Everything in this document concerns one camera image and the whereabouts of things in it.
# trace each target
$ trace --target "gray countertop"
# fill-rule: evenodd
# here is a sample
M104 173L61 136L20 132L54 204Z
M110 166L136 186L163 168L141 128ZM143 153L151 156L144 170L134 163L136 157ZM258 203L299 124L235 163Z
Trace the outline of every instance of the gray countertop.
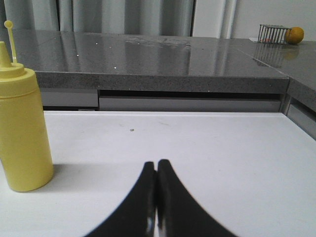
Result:
M316 111L316 42L15 30L18 61L42 88L288 92ZM6 30L0 40L7 43Z

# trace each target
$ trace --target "wire rack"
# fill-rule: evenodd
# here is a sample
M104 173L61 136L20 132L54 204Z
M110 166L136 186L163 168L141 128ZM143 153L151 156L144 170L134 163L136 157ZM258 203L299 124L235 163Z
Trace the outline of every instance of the wire rack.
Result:
M276 43L285 44L284 35L290 28L279 25L260 24L258 42L259 43Z

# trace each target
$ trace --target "squeeze bottle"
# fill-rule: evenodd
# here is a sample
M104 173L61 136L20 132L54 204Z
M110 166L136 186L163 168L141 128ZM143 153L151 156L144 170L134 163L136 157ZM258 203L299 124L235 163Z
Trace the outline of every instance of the squeeze bottle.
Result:
M13 24L4 25L13 63L0 41L0 159L10 188L25 192L48 183L53 164L35 72L16 62Z

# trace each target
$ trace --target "white table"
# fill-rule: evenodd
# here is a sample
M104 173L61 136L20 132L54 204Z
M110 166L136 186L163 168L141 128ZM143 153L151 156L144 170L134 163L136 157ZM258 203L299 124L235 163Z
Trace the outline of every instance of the white table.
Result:
M169 159L241 237L313 237L316 141L278 113L45 112L55 176L16 193L0 169L1 237L77 237L121 203L146 161Z

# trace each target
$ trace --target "gray curtain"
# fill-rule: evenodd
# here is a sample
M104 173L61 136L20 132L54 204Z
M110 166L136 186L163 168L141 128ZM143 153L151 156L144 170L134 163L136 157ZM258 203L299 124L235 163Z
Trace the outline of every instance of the gray curtain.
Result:
M0 0L0 20L12 20L15 29L189 36L193 4L194 0Z

